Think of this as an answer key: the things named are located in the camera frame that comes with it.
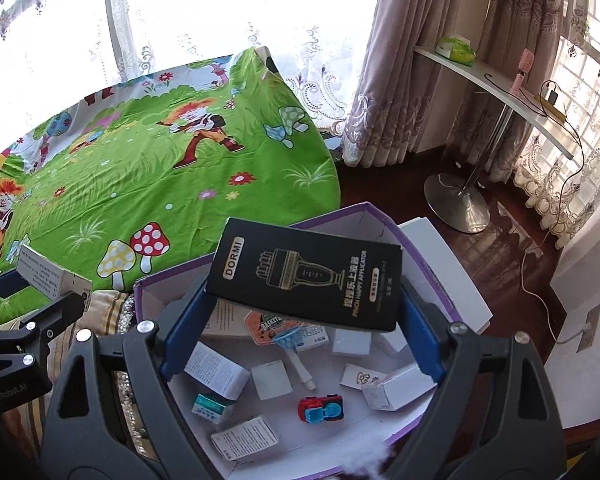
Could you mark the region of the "dark blue glossy box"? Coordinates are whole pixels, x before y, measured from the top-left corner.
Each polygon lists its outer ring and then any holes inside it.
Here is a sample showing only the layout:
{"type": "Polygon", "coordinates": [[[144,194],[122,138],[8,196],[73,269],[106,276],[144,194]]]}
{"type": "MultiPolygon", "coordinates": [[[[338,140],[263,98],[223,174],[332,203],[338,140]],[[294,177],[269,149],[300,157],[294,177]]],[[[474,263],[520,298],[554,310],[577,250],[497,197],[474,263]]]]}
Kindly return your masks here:
{"type": "Polygon", "coordinates": [[[29,286],[29,282],[16,270],[0,272],[0,299],[7,299],[29,286]]]}

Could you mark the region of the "white cube box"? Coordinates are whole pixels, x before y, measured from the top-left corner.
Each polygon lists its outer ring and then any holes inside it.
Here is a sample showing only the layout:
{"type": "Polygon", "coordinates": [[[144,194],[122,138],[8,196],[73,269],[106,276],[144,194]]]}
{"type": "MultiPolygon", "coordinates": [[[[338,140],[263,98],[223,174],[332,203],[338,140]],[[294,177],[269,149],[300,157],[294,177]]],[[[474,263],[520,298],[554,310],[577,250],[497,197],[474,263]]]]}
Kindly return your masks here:
{"type": "Polygon", "coordinates": [[[16,270],[31,286],[51,300],[75,292],[86,304],[91,301],[90,280],[50,261],[28,245],[20,246],[16,270]]]}

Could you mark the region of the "black Dormi box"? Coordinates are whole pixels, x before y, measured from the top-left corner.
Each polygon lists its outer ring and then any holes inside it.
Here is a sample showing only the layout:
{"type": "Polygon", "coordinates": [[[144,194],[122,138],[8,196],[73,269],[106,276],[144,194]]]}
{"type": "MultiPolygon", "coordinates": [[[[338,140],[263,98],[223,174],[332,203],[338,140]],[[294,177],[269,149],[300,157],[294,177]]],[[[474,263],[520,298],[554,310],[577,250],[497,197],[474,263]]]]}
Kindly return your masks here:
{"type": "Polygon", "coordinates": [[[391,332],[401,275],[399,246],[230,218],[206,292],[283,318],[391,332]]]}

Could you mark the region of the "beige dental clinic box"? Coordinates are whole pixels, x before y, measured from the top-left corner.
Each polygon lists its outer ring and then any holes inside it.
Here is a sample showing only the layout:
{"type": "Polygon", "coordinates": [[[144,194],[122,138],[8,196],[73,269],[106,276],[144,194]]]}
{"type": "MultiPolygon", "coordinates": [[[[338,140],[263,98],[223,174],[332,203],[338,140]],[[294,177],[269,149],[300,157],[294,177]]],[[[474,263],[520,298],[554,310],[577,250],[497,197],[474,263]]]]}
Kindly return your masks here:
{"type": "Polygon", "coordinates": [[[364,386],[385,377],[385,373],[378,372],[377,370],[347,363],[340,378],[340,385],[354,390],[361,390],[364,386]]]}

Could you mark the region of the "white medicine box blue text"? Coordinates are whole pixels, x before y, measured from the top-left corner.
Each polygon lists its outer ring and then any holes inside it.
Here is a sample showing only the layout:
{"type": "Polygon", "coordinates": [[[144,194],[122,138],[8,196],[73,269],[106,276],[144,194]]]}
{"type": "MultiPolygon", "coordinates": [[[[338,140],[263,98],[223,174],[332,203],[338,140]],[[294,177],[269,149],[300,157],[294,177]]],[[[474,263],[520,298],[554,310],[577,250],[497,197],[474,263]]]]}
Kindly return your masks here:
{"type": "Polygon", "coordinates": [[[211,442],[226,460],[242,460],[278,445],[278,437],[262,416],[212,434],[211,442]]]}

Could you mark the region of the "teal white flat box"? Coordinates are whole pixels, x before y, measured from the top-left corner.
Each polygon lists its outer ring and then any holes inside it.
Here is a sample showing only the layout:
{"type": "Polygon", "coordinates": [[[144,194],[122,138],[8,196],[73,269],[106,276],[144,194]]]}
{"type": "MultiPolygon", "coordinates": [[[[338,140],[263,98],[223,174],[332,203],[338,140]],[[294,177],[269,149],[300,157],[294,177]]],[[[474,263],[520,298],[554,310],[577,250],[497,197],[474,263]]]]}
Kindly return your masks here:
{"type": "Polygon", "coordinates": [[[250,371],[198,341],[184,370],[201,385],[226,400],[236,401],[250,378],[250,371]]]}

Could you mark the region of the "white box lid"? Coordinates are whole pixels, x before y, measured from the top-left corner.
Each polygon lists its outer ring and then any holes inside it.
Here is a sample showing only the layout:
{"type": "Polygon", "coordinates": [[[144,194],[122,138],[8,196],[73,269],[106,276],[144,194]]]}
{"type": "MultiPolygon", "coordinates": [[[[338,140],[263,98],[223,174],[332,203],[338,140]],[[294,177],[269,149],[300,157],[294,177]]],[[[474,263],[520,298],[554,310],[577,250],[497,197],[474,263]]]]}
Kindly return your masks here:
{"type": "Polygon", "coordinates": [[[463,321],[476,333],[484,333],[493,314],[434,225],[427,218],[415,218],[400,224],[399,228],[424,257],[463,321]]]}

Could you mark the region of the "small white barcode box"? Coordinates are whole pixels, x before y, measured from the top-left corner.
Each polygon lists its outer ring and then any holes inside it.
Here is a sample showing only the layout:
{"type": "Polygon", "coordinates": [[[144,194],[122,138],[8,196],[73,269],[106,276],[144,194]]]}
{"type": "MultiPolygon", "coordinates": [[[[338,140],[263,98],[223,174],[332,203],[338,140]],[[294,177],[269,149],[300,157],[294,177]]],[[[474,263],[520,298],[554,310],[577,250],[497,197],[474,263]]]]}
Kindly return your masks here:
{"type": "Polygon", "coordinates": [[[192,413],[200,418],[222,425],[230,418],[234,408],[232,401],[212,393],[198,393],[192,406],[192,413]]]}

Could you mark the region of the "grey plain box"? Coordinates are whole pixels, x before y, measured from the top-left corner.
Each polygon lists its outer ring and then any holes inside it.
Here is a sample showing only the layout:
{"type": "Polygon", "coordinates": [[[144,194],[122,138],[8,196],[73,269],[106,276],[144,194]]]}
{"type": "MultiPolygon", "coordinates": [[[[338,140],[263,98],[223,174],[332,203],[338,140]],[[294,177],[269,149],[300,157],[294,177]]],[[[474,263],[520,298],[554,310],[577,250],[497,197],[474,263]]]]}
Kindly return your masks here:
{"type": "Polygon", "coordinates": [[[332,354],[362,358],[372,351],[373,334],[362,330],[336,328],[332,337],[332,354]]]}

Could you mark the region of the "white SL logo box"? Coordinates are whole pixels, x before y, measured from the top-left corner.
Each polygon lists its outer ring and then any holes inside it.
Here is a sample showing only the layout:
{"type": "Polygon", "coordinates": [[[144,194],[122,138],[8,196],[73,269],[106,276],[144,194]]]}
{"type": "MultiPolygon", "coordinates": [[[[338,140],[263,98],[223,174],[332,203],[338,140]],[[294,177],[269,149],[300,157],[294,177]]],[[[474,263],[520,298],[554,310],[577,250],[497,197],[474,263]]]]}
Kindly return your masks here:
{"type": "Polygon", "coordinates": [[[369,408],[394,412],[418,399],[436,386],[416,363],[395,370],[385,378],[362,387],[369,408]]]}

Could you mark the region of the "striped beige sofa cushion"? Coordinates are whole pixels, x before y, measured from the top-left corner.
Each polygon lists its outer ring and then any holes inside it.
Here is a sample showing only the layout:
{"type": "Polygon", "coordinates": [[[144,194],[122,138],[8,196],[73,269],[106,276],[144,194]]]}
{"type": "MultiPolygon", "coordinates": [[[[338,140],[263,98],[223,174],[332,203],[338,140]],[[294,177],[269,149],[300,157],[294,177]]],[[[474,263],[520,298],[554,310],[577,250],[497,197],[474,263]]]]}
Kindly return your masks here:
{"type": "Polygon", "coordinates": [[[144,340],[127,292],[93,292],[76,322],[53,336],[42,352],[43,393],[2,415],[6,436],[35,465],[55,466],[67,452],[71,467],[129,467],[142,478],[158,455],[140,417],[124,346],[144,340]]]}

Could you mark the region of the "silver-white crumpled box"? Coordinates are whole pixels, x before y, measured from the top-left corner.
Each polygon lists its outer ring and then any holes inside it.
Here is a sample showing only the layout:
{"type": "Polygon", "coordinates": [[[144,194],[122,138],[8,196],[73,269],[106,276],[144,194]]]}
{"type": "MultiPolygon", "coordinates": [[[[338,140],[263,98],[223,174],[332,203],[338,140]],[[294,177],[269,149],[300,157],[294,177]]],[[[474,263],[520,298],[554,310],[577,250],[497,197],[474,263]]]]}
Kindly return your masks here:
{"type": "Polygon", "coordinates": [[[291,394],[294,389],[290,383],[284,363],[276,360],[251,369],[251,377],[258,398],[267,401],[291,394]]]}

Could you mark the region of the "purple-edged white storage box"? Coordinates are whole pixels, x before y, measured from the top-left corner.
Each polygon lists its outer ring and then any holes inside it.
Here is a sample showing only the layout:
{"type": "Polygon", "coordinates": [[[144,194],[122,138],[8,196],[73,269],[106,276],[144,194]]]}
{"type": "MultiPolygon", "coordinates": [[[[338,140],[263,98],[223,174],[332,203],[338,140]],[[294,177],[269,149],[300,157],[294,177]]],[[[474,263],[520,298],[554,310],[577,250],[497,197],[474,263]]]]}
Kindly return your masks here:
{"type": "MultiPolygon", "coordinates": [[[[301,229],[341,235],[360,240],[377,240],[403,248],[403,273],[419,295],[436,304],[451,321],[463,321],[448,294],[414,244],[382,211],[370,203],[349,206],[330,214],[301,222],[301,229]]],[[[196,382],[187,373],[176,375],[169,384],[178,408],[189,429],[211,460],[219,475],[236,479],[323,479],[343,471],[344,462],[365,442],[384,441],[392,445],[409,434],[426,412],[434,396],[434,388],[400,410],[377,411],[368,407],[361,390],[340,385],[347,363],[392,373],[415,363],[408,349],[389,356],[378,344],[372,344],[368,356],[335,356],[332,354],[334,331],[327,332],[328,341],[302,350],[299,359],[313,377],[314,390],[307,389],[299,378],[284,350],[270,344],[257,346],[248,338],[210,338],[210,348],[245,368],[281,360],[294,391],[286,396],[261,401],[252,382],[245,385],[238,398],[227,426],[234,427],[254,416],[262,416],[278,437],[278,445],[266,451],[243,458],[226,460],[214,447],[211,436],[215,426],[194,415],[196,382]],[[298,403],[307,396],[339,394],[343,398],[343,420],[310,425],[298,417],[298,403]]]]}

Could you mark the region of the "white curved side table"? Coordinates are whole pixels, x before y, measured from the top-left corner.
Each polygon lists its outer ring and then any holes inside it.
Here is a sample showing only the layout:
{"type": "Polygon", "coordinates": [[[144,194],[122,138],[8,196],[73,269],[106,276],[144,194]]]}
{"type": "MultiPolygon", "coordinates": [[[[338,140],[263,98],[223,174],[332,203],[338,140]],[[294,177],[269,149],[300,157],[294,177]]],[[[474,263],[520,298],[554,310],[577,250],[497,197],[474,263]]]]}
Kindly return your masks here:
{"type": "Polygon", "coordinates": [[[496,144],[503,139],[513,115],[518,115],[528,125],[539,130],[568,159],[573,159],[576,154],[576,139],[570,136],[563,124],[554,122],[552,116],[539,113],[521,93],[513,94],[510,90],[513,81],[489,65],[479,61],[471,66],[463,65],[428,47],[417,46],[414,51],[462,76],[502,104],[498,120],[491,129],[488,142],[481,150],[470,176],[463,180],[450,174],[433,174],[424,184],[426,202],[440,220],[461,233],[480,233],[489,226],[491,216],[486,200],[476,189],[476,183],[496,144]]]}

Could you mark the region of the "red toy car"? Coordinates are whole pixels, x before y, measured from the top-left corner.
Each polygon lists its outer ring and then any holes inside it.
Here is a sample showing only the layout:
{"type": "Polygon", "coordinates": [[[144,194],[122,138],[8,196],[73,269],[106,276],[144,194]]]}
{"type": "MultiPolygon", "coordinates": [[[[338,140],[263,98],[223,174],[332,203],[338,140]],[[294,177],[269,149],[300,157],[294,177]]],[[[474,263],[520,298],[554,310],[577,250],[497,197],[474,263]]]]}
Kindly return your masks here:
{"type": "Polygon", "coordinates": [[[307,396],[298,403],[298,417],[306,424],[343,420],[343,398],[339,394],[307,396]]]}

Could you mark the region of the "green cartoon tablecloth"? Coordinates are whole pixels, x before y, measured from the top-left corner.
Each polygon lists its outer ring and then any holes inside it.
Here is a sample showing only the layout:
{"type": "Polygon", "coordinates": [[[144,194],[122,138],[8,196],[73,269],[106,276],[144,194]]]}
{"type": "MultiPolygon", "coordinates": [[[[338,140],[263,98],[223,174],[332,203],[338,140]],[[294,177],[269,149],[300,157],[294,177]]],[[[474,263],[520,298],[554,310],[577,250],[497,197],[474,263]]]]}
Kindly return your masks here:
{"type": "Polygon", "coordinates": [[[213,252],[230,217],[333,211],[332,155],[265,48],[97,91],[0,154],[0,271],[30,247],[127,292],[213,252]]]}

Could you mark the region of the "green tissue pack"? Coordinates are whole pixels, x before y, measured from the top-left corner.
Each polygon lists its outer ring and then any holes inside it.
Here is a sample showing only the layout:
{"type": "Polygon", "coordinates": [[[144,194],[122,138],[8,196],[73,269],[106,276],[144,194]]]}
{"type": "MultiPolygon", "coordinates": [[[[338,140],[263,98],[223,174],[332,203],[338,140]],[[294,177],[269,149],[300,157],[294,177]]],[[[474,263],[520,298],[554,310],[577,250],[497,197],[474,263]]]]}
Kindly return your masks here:
{"type": "Polygon", "coordinates": [[[434,52],[454,63],[465,66],[473,66],[477,56],[477,51],[471,47],[470,41],[457,35],[439,38],[434,52]]]}

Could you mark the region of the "pink microphone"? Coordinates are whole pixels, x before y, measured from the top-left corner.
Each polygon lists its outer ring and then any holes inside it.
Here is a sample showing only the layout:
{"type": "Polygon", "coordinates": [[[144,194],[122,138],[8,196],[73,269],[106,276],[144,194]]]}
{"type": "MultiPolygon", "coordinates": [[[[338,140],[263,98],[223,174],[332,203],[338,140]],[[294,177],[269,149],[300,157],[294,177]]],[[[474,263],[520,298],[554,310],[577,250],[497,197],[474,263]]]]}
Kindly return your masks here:
{"type": "Polygon", "coordinates": [[[529,49],[524,49],[520,57],[515,78],[512,86],[510,87],[510,93],[514,96],[520,95],[520,89],[524,83],[524,78],[530,73],[534,63],[534,53],[529,49]]]}

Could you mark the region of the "sheer lace curtain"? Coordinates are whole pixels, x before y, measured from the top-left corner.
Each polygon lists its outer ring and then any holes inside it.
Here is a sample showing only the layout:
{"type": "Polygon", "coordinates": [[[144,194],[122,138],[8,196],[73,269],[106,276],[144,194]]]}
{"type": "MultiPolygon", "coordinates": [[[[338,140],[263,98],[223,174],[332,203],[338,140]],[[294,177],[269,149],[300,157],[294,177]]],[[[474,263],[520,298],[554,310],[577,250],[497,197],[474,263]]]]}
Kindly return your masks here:
{"type": "Polygon", "coordinates": [[[321,128],[352,105],[376,0],[0,0],[0,148],[108,84],[265,46],[321,128]]]}

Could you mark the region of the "pink-brown curtain right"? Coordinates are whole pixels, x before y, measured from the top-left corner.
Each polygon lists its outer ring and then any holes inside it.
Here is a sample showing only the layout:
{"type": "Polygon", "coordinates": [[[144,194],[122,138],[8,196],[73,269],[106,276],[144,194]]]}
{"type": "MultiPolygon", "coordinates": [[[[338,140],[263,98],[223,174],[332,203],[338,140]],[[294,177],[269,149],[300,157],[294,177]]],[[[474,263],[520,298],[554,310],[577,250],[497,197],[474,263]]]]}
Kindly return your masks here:
{"type": "MultiPolygon", "coordinates": [[[[344,122],[348,166],[391,166],[419,144],[438,81],[418,44],[451,31],[460,0],[377,0],[361,77],[344,122]]],[[[550,78],[562,32],[564,0],[490,0],[478,58],[514,76],[524,50],[534,55],[524,88],[539,92],[550,78]]]]}

